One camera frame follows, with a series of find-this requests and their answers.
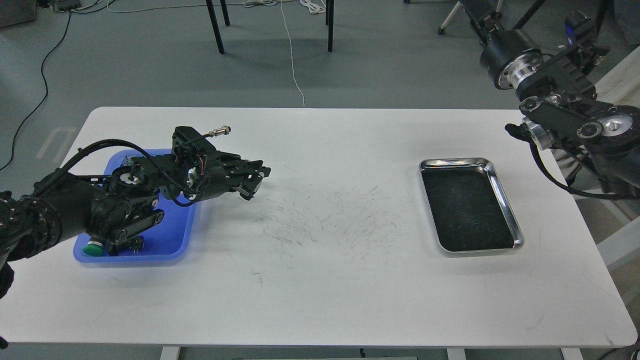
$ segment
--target table top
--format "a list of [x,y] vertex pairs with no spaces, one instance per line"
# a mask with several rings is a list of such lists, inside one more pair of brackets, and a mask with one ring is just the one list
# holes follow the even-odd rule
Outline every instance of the table top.
[[[14,342],[633,344],[575,201],[503,129],[520,119],[511,110],[96,109],[72,149],[103,138],[169,147],[175,126],[229,125],[213,144],[264,160],[271,176],[249,202],[236,193],[201,202],[189,247],[169,266],[80,264],[74,240],[13,262],[0,331]],[[119,150],[72,172],[100,173]],[[521,249],[452,257],[437,244],[418,166],[465,157],[495,165]]]

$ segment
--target green object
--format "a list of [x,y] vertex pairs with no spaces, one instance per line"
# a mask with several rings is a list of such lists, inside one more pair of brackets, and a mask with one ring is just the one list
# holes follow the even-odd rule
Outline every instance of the green object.
[[82,248],[82,252],[89,256],[102,256],[103,254],[102,247],[96,244],[87,244]]

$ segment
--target stainless steel tray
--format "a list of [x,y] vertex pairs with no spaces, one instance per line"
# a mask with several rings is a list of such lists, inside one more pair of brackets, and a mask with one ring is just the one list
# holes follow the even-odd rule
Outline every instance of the stainless steel tray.
[[420,163],[438,242],[451,253],[517,249],[524,239],[493,163],[484,158]]

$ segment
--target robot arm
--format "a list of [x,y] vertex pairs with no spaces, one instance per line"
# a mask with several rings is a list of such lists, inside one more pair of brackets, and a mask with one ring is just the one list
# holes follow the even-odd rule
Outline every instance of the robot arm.
[[[180,206],[239,192],[250,200],[271,169],[262,161],[218,151],[206,140],[229,134],[225,126],[201,135],[179,126],[173,134],[171,153],[150,156],[123,140],[102,140],[80,149],[67,164],[34,185],[31,195],[15,200],[0,193],[0,297],[13,280],[7,261],[30,258],[60,241],[89,234],[83,250],[94,256],[116,255],[122,249],[138,249],[138,236],[159,224],[164,211],[158,196]],[[90,153],[110,146],[128,146],[143,156],[129,158],[105,176],[75,176],[70,168]],[[178,201],[178,195],[188,200]]]
[[461,3],[484,47],[481,65],[496,88],[515,89],[521,101],[524,123],[507,125],[507,131],[534,144],[534,157],[537,149],[566,151],[598,177],[603,193],[615,193],[598,197],[640,196],[640,110],[597,101],[595,86],[586,78],[609,51],[595,43],[595,22],[572,13],[564,24],[565,49],[543,54],[526,32],[505,30],[487,1]]

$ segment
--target blue tray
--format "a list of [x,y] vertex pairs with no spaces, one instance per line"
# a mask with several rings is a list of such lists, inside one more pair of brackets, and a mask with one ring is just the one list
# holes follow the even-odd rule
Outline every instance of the blue tray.
[[[147,150],[152,155],[162,155],[171,152],[170,149]],[[122,166],[126,157],[141,156],[138,151],[124,150],[111,157],[107,163],[105,174],[111,174],[116,168]],[[180,195],[180,201],[186,202]],[[82,251],[82,248],[89,241],[87,234],[80,234],[74,245],[74,257],[81,263],[134,263],[139,261],[171,261],[177,259],[187,249],[193,215],[196,205],[182,208],[174,204],[171,200],[159,196],[157,208],[164,210],[163,221],[147,231],[141,233],[144,236],[144,247],[138,252],[132,250],[122,250],[117,256],[89,256]]]

